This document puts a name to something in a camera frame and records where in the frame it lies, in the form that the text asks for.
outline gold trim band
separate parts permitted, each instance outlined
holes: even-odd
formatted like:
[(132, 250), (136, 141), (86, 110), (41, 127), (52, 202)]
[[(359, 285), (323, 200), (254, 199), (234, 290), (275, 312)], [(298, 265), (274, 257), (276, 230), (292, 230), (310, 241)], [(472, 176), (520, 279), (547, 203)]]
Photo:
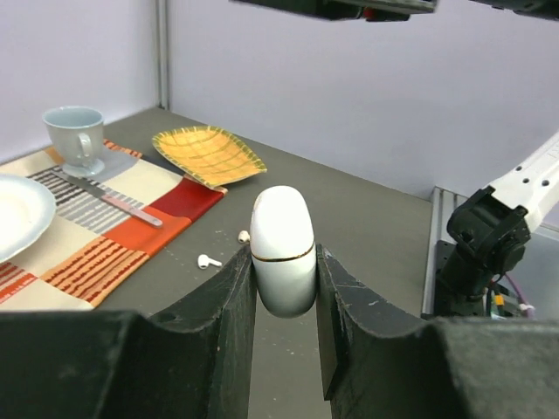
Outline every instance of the gold trim band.
[(300, 255), (297, 256), (291, 256), (290, 258), (263, 258), (261, 256), (256, 256), (252, 252), (251, 254), (253, 258), (259, 260), (260, 262), (289, 262), (290, 260), (299, 259), (302, 258), (303, 256), (308, 255), (311, 251), (313, 251), (313, 249), (314, 249), (314, 242), (313, 244), (311, 244), (311, 247), (308, 248), (308, 251), (305, 251), (305, 253), (301, 253)]

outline butter knife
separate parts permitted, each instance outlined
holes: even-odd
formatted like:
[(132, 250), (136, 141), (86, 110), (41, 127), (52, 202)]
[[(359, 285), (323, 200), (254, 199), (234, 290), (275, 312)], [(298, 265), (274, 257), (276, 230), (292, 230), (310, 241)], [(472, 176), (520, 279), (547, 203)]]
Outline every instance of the butter knife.
[(60, 179), (63, 179), (65, 181), (71, 183), (72, 185), (77, 186), (78, 188), (85, 190), (85, 192), (87, 192), (90, 195), (95, 196), (96, 198), (100, 199), (101, 201), (103, 201), (105, 203), (109, 203), (109, 204), (113, 205), (114, 207), (118, 208), (119, 210), (122, 210), (122, 211), (126, 212), (127, 214), (130, 214), (131, 216), (134, 216), (134, 217), (136, 217), (136, 218), (138, 218), (142, 221), (145, 221), (146, 223), (151, 224), (154, 227), (163, 226), (163, 221), (161, 221), (159, 218), (151, 216), (147, 212), (142, 211), (141, 209), (134, 208), (129, 203), (125, 203), (124, 201), (120, 200), (119, 198), (115, 198), (114, 196), (109, 195), (105, 190), (99, 188), (98, 186), (92, 185), (86, 179), (79, 179), (78, 177), (73, 177), (73, 176), (67, 175), (64, 172), (53, 171), (52, 173), (54, 175), (56, 175), (57, 177), (59, 177)]

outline white wall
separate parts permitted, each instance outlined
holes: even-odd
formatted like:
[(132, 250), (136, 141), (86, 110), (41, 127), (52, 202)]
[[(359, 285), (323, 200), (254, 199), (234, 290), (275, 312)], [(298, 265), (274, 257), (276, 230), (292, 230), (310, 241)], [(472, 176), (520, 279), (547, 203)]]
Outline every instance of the white wall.
[(170, 2), (174, 112), (395, 189), (471, 194), (559, 129), (557, 23), (467, 0), (390, 24)]
[(44, 110), (107, 122), (157, 103), (154, 0), (0, 1), (0, 161), (41, 148)]

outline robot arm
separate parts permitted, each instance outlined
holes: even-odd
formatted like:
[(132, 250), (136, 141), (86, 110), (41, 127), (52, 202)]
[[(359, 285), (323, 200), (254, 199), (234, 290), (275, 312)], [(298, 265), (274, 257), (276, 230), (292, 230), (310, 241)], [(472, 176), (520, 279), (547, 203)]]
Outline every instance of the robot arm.
[(559, 132), (506, 175), (489, 183), (493, 197), (510, 209), (525, 208), (530, 232), (559, 202)]
[[(329, 20), (405, 21), (410, 15), (434, 13), (438, 0), (235, 0)], [(494, 9), (540, 19), (559, 20), (559, 0), (471, 0)]]
[(435, 314), (452, 315), (456, 306), (475, 313), (492, 278), (522, 260), (531, 233), (558, 202), (559, 132), (454, 210), (447, 231), (456, 246), (437, 275)]

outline placemat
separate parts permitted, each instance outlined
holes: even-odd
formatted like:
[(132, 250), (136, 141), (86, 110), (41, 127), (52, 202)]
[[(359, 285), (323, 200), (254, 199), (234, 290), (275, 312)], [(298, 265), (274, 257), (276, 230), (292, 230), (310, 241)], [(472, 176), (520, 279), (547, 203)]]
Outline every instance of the placemat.
[(111, 141), (105, 146), (101, 159), (106, 168), (93, 184), (158, 217), (163, 227), (132, 218), (58, 178), (53, 172), (63, 160), (54, 148), (0, 166), (0, 173), (43, 183), (57, 202), (45, 234), (0, 264), (0, 311), (98, 306), (227, 192), (193, 182), (162, 157), (157, 161)]

